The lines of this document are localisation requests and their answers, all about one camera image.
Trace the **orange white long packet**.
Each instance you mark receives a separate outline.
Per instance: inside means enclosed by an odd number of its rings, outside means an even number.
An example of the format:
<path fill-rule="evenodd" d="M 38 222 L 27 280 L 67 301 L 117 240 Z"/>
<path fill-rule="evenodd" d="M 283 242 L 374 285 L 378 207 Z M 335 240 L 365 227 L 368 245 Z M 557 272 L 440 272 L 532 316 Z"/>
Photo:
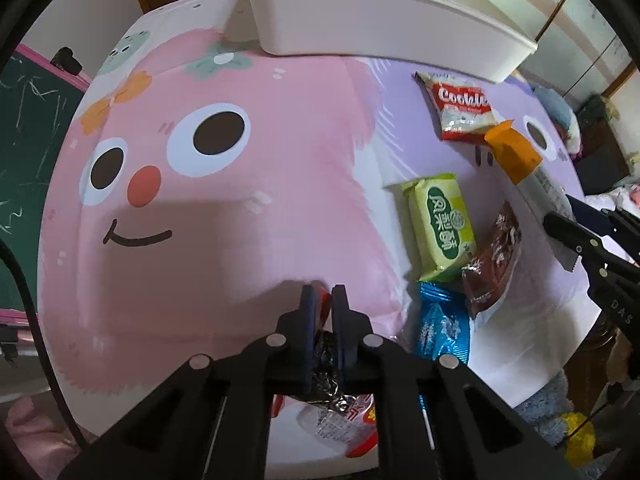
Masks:
<path fill-rule="evenodd" d="M 484 140 L 521 197 L 522 203 L 516 210 L 524 220 L 525 248 L 532 252 L 530 261 L 573 272 L 578 260 L 576 252 L 544 230 L 548 214 L 570 221 L 574 221 L 575 216 L 562 186 L 549 174 L 541 154 L 512 127 L 512 120 L 490 128 Z"/>

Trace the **red edged dark snack packet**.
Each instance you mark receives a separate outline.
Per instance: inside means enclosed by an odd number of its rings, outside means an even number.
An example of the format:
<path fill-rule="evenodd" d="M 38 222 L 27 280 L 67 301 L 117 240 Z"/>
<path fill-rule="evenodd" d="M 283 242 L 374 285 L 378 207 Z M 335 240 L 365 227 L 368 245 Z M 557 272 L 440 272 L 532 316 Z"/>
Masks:
<path fill-rule="evenodd" d="M 296 416 L 298 426 L 346 458 L 367 455 L 378 445 L 372 394 L 351 396 L 337 382 L 336 339 L 326 329 L 332 296 L 319 288 L 320 309 L 314 332 L 310 395 Z"/>

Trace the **blue foil snack packet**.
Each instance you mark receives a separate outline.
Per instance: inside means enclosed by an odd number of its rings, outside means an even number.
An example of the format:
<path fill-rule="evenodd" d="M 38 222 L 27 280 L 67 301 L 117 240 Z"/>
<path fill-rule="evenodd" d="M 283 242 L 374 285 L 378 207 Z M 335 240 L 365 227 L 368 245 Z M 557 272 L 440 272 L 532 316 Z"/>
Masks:
<path fill-rule="evenodd" d="M 420 312 L 412 352 L 431 361 L 451 354 L 469 362 L 472 321 L 466 297 L 437 283 L 420 282 Z"/>

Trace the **brown snowflake snack packet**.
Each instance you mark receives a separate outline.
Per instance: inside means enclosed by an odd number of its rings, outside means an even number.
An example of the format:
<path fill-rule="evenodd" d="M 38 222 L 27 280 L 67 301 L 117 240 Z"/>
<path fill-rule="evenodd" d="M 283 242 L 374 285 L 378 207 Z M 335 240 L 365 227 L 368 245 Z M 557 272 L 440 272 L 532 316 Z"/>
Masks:
<path fill-rule="evenodd" d="M 520 260 L 522 232 L 509 202 L 504 202 L 489 237 L 462 268 L 462 285 L 474 330 L 486 325 L 506 300 Z"/>

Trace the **green pineapple cake packet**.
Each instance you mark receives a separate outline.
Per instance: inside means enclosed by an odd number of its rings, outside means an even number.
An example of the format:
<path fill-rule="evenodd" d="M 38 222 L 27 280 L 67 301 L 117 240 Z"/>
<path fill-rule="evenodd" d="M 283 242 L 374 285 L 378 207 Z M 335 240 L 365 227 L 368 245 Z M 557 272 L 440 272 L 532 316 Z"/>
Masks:
<path fill-rule="evenodd" d="M 472 223 L 454 174 L 401 186 L 421 261 L 421 282 L 456 280 L 476 252 Z"/>

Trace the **red white cookie packet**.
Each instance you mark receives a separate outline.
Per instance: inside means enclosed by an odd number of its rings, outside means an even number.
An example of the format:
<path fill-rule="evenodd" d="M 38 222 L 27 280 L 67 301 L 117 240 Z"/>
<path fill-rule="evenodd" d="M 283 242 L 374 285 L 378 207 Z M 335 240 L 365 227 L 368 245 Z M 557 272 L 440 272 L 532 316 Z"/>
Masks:
<path fill-rule="evenodd" d="M 498 125 L 498 120 L 481 86 L 445 73 L 415 72 L 414 78 L 434 105 L 443 141 L 485 143 L 485 133 Z"/>

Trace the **yellow plush toy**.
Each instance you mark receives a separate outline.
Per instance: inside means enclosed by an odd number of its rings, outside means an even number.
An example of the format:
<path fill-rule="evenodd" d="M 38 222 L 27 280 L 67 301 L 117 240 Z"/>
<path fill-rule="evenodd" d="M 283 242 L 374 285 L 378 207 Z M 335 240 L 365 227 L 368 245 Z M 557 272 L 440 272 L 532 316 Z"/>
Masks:
<path fill-rule="evenodd" d="M 560 416 L 566 426 L 561 442 L 556 446 L 574 469 L 586 466 L 593 460 L 596 446 L 596 430 L 591 420 L 582 413 L 570 412 Z"/>

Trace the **pink cartoon tablecloth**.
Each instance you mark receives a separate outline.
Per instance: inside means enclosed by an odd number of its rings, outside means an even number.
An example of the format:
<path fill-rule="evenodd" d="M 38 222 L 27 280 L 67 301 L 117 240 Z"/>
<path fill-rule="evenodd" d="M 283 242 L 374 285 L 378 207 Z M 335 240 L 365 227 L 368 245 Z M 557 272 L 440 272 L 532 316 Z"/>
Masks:
<path fill-rule="evenodd" d="M 488 151 L 439 139 L 416 66 L 277 58 L 250 0 L 181 0 L 122 36 L 82 99 L 42 218 L 38 307 L 58 383 L 103 434 L 195 353 L 271 333 L 305 284 L 344 285 L 410 336 L 420 260 L 401 185 L 454 174 L 475 236 L 522 229 L 470 365 L 506 403 L 542 388 L 598 317 Z"/>

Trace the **white plastic storage bin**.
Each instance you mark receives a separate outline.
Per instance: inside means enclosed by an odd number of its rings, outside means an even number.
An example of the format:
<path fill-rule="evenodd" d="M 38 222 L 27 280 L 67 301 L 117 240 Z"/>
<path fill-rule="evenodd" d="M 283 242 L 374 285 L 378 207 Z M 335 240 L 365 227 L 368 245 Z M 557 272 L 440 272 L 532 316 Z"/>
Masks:
<path fill-rule="evenodd" d="M 489 0 L 250 0 L 273 55 L 359 55 L 501 82 L 537 50 Z"/>

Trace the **green chalkboard pink frame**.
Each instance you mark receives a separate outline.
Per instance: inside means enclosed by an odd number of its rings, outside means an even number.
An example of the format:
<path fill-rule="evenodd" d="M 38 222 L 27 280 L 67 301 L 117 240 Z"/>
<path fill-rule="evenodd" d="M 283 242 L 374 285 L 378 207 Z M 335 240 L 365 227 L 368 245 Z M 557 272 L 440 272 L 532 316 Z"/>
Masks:
<path fill-rule="evenodd" d="M 55 161 L 85 90 L 45 58 L 18 46 L 1 71 L 1 239 L 37 292 L 44 200 Z"/>

